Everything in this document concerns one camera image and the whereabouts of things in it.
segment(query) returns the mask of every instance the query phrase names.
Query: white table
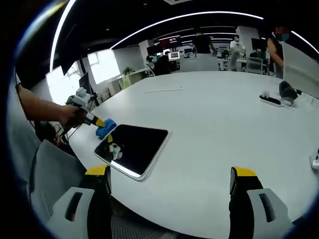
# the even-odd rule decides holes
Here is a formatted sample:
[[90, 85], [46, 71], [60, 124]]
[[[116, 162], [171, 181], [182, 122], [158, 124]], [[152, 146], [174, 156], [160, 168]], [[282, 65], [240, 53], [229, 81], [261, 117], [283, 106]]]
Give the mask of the white table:
[[[319, 145], [319, 104], [297, 100], [278, 108], [259, 101], [263, 90], [279, 98], [277, 78], [242, 72], [187, 72], [146, 78], [93, 113], [117, 124], [172, 130], [145, 181], [111, 169], [112, 195], [165, 228], [203, 238], [228, 238], [232, 166], [254, 170], [288, 207], [304, 214], [318, 191], [309, 156]], [[148, 93], [154, 90], [184, 89]], [[96, 127], [82, 125], [70, 144], [86, 168], [103, 165], [93, 151]]]

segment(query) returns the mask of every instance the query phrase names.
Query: face mask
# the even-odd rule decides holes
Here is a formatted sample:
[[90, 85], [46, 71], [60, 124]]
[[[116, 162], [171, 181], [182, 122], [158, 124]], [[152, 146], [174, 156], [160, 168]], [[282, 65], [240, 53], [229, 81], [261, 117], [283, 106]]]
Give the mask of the face mask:
[[275, 37], [279, 41], [287, 41], [289, 38], [289, 33], [275, 34]]

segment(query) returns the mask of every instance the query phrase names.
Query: tablet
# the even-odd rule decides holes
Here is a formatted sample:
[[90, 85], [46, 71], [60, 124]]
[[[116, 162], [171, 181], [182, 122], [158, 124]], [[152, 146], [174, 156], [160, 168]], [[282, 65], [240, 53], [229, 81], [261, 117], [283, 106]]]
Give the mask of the tablet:
[[168, 130], [121, 124], [95, 149], [110, 166], [136, 179], [145, 179], [162, 149]]

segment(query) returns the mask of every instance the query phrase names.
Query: curved light strip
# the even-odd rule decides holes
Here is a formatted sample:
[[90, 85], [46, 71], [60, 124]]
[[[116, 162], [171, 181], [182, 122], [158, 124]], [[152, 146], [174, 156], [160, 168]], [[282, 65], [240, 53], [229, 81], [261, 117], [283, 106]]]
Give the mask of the curved light strip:
[[212, 38], [211, 40], [232, 40], [232, 38]]
[[297, 34], [297, 33], [294, 32], [294, 31], [291, 31], [291, 33], [294, 34], [294, 35], [296, 35], [297, 37], [299, 37], [302, 41], [304, 41], [305, 43], [307, 43], [313, 50], [315, 50], [316, 53], [319, 54], [319, 51], [318, 51], [314, 46], [312, 46], [312, 45], [310, 44], [310, 42], [308, 42], [306, 39], [304, 39], [302, 36], [300, 36], [299, 34]]
[[187, 36], [181, 36], [181, 38], [183, 38], [183, 37], [189, 37], [189, 36], [196, 36], [196, 34], [193, 34], [193, 35], [187, 35]]
[[173, 38], [173, 37], [179, 37], [179, 36], [180, 36], [180, 35], [169, 36], [169, 37], [165, 37], [165, 38], [159, 39], [159, 41], [162, 41], [162, 40], [165, 40], [165, 39], [169, 39], [169, 38]]
[[228, 34], [228, 35], [237, 35], [237, 33], [226, 33], [226, 32], [204, 33], [204, 35], [211, 35], [211, 34]]
[[116, 47], [117, 45], [119, 45], [120, 43], [122, 43], [123, 41], [129, 39], [130, 37], [140, 33], [141, 31], [144, 31], [150, 27], [153, 27], [153, 26], [156, 26], [158, 24], [161, 24], [161, 23], [164, 23], [164, 22], [167, 22], [167, 21], [171, 21], [171, 20], [175, 20], [175, 19], [179, 19], [179, 18], [182, 18], [182, 17], [186, 17], [186, 16], [195, 16], [195, 15], [203, 15], [203, 14], [213, 14], [213, 13], [223, 13], [223, 14], [235, 14], [235, 15], [242, 15], [242, 16], [250, 16], [250, 17], [254, 17], [254, 18], [258, 18], [258, 19], [261, 19], [263, 20], [264, 18], [263, 17], [260, 17], [260, 16], [255, 16], [255, 15], [252, 15], [252, 14], [247, 14], [247, 13], [242, 13], [242, 12], [235, 12], [235, 11], [202, 11], [202, 12], [194, 12], [194, 13], [190, 13], [190, 14], [185, 14], [185, 15], [180, 15], [180, 16], [175, 16], [175, 17], [171, 17], [171, 18], [168, 18], [168, 19], [165, 19], [165, 20], [162, 20], [162, 21], [159, 21], [159, 22], [156, 22], [152, 25], [149, 25], [149, 26], [146, 26], [134, 33], [132, 33], [131, 35], [123, 38], [122, 40], [120, 40], [118, 43], [114, 44], [112, 47], [110, 47], [110, 49], [113, 49], [114, 47]]
[[51, 58], [50, 58], [50, 72], [53, 71], [53, 60], [54, 60], [54, 54], [55, 54], [55, 50], [56, 50], [56, 45], [58, 43], [58, 39], [59, 39], [59, 35], [62, 29], [62, 26], [66, 20], [66, 17], [69, 14], [69, 11], [71, 10], [71, 8], [73, 7], [74, 3], [76, 2], [76, 0], [70, 0], [68, 2], [68, 5], [65, 7], [65, 10], [61, 16], [61, 19], [59, 21], [58, 27], [56, 28], [55, 31], [55, 35], [54, 35], [54, 39], [53, 39], [53, 44], [52, 44], [52, 49], [51, 49]]

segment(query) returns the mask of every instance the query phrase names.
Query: blue cloth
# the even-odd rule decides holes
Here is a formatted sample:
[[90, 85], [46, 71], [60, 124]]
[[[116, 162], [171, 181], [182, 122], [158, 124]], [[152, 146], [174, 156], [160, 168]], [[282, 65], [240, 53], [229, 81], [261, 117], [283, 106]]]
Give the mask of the blue cloth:
[[111, 119], [105, 120], [104, 124], [105, 127], [98, 127], [95, 132], [95, 135], [98, 136], [100, 139], [103, 139], [112, 129], [116, 127], [116, 123]]

